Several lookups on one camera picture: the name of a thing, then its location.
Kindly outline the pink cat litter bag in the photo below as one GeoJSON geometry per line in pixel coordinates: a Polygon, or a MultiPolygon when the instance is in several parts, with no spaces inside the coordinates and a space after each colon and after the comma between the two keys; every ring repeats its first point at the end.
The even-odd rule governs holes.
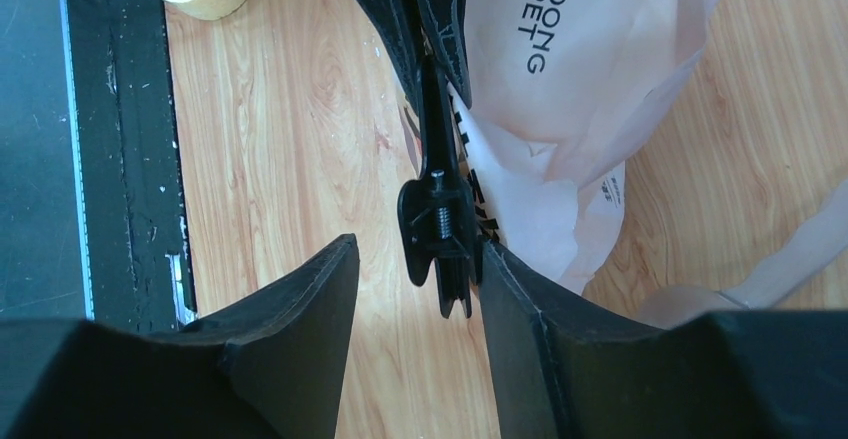
{"type": "Polygon", "coordinates": [[[461,169],[482,231],[581,293],[622,226],[625,163],[691,77],[718,0],[467,0],[461,169]]]}

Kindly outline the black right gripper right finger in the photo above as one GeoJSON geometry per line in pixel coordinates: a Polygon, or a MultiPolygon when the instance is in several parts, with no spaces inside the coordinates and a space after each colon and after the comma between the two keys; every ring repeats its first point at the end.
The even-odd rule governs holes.
{"type": "Polygon", "coordinates": [[[505,438],[843,438],[843,311],[713,312],[671,330],[604,309],[481,247],[505,438]]]}

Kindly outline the black T-shaped bracket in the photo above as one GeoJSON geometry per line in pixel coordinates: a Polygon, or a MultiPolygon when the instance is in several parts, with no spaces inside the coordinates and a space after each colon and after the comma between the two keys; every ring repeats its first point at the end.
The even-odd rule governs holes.
{"type": "Polygon", "coordinates": [[[433,56],[423,59],[419,78],[421,171],[402,186],[397,207],[407,273],[421,287],[434,269],[442,317],[458,302],[469,318],[479,256],[471,189],[460,174],[447,79],[433,56]]]}

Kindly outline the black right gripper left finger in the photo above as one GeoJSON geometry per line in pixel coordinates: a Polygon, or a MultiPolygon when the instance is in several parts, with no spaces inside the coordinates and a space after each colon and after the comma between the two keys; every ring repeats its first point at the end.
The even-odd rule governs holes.
{"type": "Polygon", "coordinates": [[[82,319],[1,325],[5,438],[331,438],[359,279],[343,234],[177,332],[82,319]]]}

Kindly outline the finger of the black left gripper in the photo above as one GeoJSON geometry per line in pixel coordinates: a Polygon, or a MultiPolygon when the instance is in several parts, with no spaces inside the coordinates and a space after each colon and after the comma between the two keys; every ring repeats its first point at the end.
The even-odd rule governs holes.
{"type": "Polygon", "coordinates": [[[465,40],[467,0],[416,0],[421,25],[433,55],[466,106],[472,91],[465,40]]]}
{"type": "Polygon", "coordinates": [[[380,35],[414,113],[421,112],[424,56],[416,0],[357,0],[380,35]]]}

